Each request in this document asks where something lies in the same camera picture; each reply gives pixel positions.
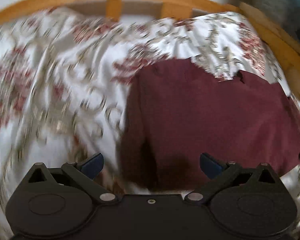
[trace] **metal screw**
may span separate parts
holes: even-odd
[[[154,199],[148,199],[148,204],[154,204],[156,201]]]
[[[188,199],[192,200],[192,201],[199,201],[203,199],[203,195],[200,193],[190,193],[188,195]]]
[[[103,193],[99,197],[102,201],[112,201],[115,199],[115,195],[112,193]]]

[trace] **white floral fabric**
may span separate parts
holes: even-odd
[[[173,57],[191,57],[220,81],[246,70],[290,95],[269,48],[233,12],[125,25],[52,8],[0,26],[0,239],[12,236],[5,205],[35,162],[60,167],[101,152],[99,183],[147,192],[120,179],[116,149],[131,79]],[[286,184],[300,198],[300,167],[292,173]]]

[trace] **wooden bed frame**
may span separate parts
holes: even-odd
[[[54,6],[68,5],[86,0],[22,0],[0,11],[0,24]],[[285,72],[289,86],[300,99],[300,44],[282,28],[272,23],[261,11],[241,3],[240,7],[218,4],[210,0],[143,0],[162,3],[158,18],[186,19],[193,16],[193,9],[207,13],[234,11],[245,15],[259,37],[272,49]],[[106,0],[106,17],[118,21],[122,0]]]

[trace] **maroon cloth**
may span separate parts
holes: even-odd
[[[281,176],[298,163],[300,114],[280,84],[239,71],[219,82],[190,59],[141,69],[127,102],[120,160],[125,178],[156,189],[194,189],[207,180],[199,156]]]

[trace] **blue object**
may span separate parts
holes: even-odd
[[[214,179],[216,176],[221,174],[227,166],[218,162],[209,154],[202,153],[200,155],[200,168],[209,179]]]
[[[80,171],[89,179],[94,179],[102,171],[104,163],[103,155],[96,153],[80,165]]]

